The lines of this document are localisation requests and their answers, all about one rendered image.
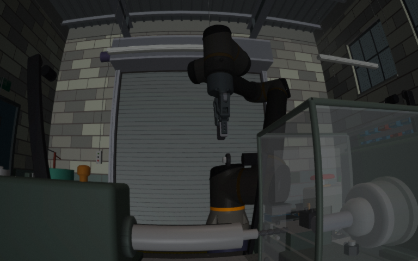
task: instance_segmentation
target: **ceiling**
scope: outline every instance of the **ceiling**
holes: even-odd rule
[[[287,20],[321,25],[324,18],[331,10],[344,0],[50,0],[64,21],[77,18],[112,15],[116,9],[126,10],[126,13],[150,12],[150,11],[208,11],[208,15],[156,15],[133,16],[132,21],[154,20],[208,20],[209,12],[225,12],[245,15],[255,15],[260,5],[266,2],[272,3],[268,11],[268,17],[276,17]],[[211,14],[211,21],[229,21],[248,23],[248,17],[228,17]],[[113,18],[100,21],[83,21],[68,25],[70,28],[94,26],[113,23]],[[263,25],[279,26],[285,28],[309,30],[312,28],[300,24],[289,24],[278,21],[264,21]]]

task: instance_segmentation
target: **teal cup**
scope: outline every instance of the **teal cup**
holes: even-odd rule
[[[74,180],[74,170],[65,170],[65,169],[51,169],[50,168],[51,179],[62,179],[65,181]]]

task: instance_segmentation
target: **roller shutter door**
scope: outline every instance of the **roller shutter door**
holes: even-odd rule
[[[245,79],[260,82],[259,74]],[[262,103],[231,96],[229,136],[218,141],[214,98],[206,84],[193,84],[187,72],[122,75],[116,140],[116,182],[131,193],[131,215],[138,223],[202,225],[210,211],[209,176],[231,154],[257,152]],[[248,219],[253,205],[245,207]]]

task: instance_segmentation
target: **wall outlet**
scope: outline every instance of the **wall outlet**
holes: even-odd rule
[[[96,151],[96,164],[102,164],[102,151]]]

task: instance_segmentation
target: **orange knob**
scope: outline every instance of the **orange knob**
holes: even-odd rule
[[[90,167],[87,165],[78,166],[77,174],[80,176],[81,182],[87,182],[87,177],[90,176]]]

